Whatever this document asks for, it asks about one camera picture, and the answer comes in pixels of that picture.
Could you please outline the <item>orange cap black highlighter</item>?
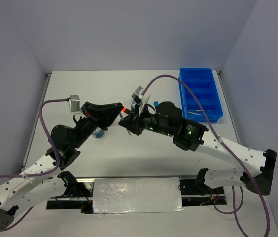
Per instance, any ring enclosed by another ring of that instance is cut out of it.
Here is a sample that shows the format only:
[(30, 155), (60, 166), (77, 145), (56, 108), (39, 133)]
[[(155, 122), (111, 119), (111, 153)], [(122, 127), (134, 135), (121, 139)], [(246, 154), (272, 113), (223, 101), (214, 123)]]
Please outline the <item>orange cap black highlighter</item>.
[(127, 109), (126, 107), (123, 107), (122, 112), (130, 114), (131, 110)]

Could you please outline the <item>blue paint jar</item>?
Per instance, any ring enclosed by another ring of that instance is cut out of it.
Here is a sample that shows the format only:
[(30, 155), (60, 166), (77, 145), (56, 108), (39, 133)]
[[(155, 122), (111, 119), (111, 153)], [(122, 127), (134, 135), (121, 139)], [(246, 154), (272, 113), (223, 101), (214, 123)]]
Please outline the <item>blue paint jar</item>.
[(99, 127), (97, 127), (97, 128), (93, 131), (92, 136), (93, 136), (94, 138), (100, 138), (100, 137), (103, 136), (103, 134), (104, 134), (104, 131), (103, 131), (102, 129), (100, 129)]
[(137, 103), (133, 98), (130, 100), (130, 105), (131, 105), (131, 111), (134, 111), (136, 109)]

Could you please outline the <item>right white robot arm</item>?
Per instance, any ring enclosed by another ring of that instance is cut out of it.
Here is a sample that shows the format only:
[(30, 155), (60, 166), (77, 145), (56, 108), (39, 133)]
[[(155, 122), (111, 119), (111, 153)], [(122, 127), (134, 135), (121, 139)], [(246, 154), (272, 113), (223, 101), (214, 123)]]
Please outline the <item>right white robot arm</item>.
[(207, 193), (219, 186), (246, 187), (253, 193), (267, 196), (271, 192), (277, 153), (274, 150), (254, 150), (223, 137), (216, 138), (206, 126), (187, 120), (182, 110), (172, 102), (162, 102), (149, 111), (123, 108), (126, 116), (119, 125), (137, 136), (144, 130), (172, 138), (184, 151), (194, 151), (222, 160), (230, 168), (201, 168), (197, 173), (196, 189)]

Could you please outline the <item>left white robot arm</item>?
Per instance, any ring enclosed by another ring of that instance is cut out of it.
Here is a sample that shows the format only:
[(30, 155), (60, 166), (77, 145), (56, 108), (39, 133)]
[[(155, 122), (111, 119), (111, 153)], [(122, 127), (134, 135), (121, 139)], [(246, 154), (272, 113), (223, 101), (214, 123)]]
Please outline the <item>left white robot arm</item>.
[(38, 203), (57, 196), (74, 196), (80, 185), (75, 176), (66, 170), (80, 155), (80, 148), (91, 134), (100, 128), (107, 131), (124, 109), (121, 103), (82, 106), (67, 98), (71, 112), (79, 115), (75, 126), (55, 126), (48, 131), (39, 112), (41, 125), (51, 148), (34, 164), (18, 175), (0, 175), (0, 232), (14, 226), (15, 218), (27, 215)]

